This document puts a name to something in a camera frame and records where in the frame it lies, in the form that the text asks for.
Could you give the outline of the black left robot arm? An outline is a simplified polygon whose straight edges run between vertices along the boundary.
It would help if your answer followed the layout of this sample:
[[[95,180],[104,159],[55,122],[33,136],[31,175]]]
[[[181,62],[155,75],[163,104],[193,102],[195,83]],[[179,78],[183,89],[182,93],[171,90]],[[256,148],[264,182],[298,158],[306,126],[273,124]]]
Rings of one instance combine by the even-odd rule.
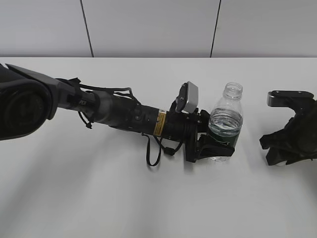
[[[158,144],[176,141],[185,147],[188,162],[234,153],[233,146],[208,135],[209,113],[189,109],[180,98],[165,111],[141,104],[129,87],[93,87],[78,78],[53,78],[12,64],[0,67],[1,140],[33,133],[59,108],[76,111],[87,128],[101,123],[154,138]]]

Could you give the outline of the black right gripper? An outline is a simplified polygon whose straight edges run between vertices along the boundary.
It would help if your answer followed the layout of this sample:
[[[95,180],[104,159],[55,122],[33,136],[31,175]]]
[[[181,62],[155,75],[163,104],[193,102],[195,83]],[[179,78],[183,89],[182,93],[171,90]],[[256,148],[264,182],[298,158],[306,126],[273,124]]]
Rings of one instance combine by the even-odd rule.
[[[285,130],[263,135],[259,141],[262,149],[269,149],[266,160],[269,166],[280,163],[290,165],[303,160],[314,160],[317,153],[287,151],[316,149],[317,147],[317,102],[314,99],[290,99],[287,106],[294,110]]]

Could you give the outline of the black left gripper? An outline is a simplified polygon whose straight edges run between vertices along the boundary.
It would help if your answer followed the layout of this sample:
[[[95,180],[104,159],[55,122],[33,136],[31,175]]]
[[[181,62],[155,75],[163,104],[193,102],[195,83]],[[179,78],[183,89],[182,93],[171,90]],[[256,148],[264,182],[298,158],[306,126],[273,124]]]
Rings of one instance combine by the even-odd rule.
[[[165,153],[173,156],[182,145],[185,145],[185,160],[196,162],[211,158],[214,161],[226,161],[235,149],[227,143],[221,143],[205,135],[209,125],[210,114],[206,110],[195,111],[192,114],[178,113],[169,110],[165,119],[165,139],[178,142],[173,149],[165,147]]]

